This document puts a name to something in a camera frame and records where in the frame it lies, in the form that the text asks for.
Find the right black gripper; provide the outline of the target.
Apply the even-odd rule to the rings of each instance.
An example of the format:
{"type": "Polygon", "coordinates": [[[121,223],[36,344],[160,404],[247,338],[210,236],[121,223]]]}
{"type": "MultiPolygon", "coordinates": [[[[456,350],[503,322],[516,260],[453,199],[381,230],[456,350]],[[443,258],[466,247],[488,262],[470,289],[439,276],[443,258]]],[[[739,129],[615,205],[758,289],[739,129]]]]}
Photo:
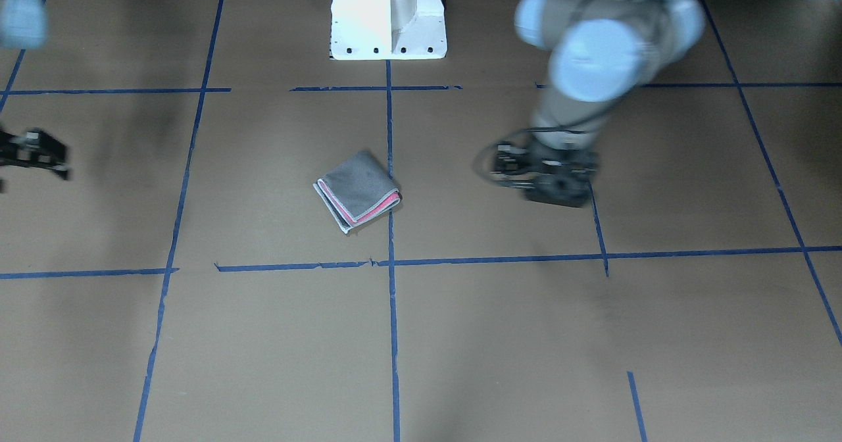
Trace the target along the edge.
{"type": "Polygon", "coordinates": [[[69,181],[68,154],[65,143],[41,128],[18,135],[1,130],[1,166],[51,170],[61,180],[69,181]]]}

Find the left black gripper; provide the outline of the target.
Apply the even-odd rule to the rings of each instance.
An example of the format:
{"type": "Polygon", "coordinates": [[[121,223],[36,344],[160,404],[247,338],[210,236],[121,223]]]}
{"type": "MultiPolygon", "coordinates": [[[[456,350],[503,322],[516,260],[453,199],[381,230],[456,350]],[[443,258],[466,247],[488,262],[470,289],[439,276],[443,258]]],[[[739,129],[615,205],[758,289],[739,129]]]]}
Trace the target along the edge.
{"type": "Polygon", "coordinates": [[[580,208],[590,202],[598,169],[592,149],[557,149],[528,136],[523,142],[506,138],[493,143],[490,152],[494,184],[517,189],[536,203],[580,208]]]}

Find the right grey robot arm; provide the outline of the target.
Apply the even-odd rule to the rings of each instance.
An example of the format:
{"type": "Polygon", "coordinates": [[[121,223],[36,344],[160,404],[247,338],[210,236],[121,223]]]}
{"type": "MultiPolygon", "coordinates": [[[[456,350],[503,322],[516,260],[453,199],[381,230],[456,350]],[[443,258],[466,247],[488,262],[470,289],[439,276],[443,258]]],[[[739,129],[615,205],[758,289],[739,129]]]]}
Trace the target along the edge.
{"type": "MultiPolygon", "coordinates": [[[[42,0],[1,0],[2,49],[38,49],[48,36],[48,17],[42,0]]],[[[41,128],[23,134],[1,131],[1,166],[48,170],[69,181],[69,148],[41,128]]]]}

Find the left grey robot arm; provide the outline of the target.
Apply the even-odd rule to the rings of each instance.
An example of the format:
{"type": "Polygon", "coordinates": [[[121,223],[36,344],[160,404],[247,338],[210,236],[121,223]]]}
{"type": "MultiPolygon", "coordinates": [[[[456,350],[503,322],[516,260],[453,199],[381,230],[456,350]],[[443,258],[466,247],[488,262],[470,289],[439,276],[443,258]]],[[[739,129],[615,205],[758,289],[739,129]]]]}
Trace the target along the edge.
{"type": "Polygon", "coordinates": [[[705,28],[699,0],[521,0],[518,37],[550,52],[545,88],[523,145],[495,145],[486,174],[530,201],[582,207],[597,170],[593,146],[608,113],[694,46],[705,28]]]}

